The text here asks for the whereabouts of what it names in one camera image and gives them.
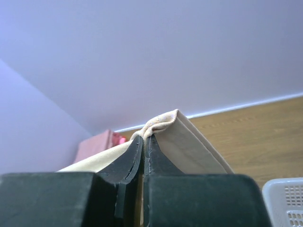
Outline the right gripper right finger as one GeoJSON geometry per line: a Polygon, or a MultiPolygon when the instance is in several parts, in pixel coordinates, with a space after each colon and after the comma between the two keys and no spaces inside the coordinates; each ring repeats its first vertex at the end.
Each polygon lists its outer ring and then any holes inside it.
{"type": "Polygon", "coordinates": [[[147,140],[143,183],[146,227],[269,227],[256,182],[247,175],[181,172],[147,140]]]}

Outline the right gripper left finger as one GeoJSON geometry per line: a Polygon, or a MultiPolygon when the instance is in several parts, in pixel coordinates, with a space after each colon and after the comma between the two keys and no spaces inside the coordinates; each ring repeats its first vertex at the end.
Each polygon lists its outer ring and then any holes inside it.
{"type": "Polygon", "coordinates": [[[96,173],[14,173],[0,177],[3,227],[138,227],[143,140],[96,173]]]}

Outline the beige t shirt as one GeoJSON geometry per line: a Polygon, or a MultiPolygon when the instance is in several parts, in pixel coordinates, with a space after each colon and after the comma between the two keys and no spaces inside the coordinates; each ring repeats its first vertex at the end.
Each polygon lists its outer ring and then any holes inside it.
{"type": "Polygon", "coordinates": [[[62,169],[63,172],[98,172],[122,156],[136,136],[154,135],[162,153],[186,174],[232,174],[233,170],[203,134],[176,109],[153,117],[130,141],[99,152],[62,169]]]}

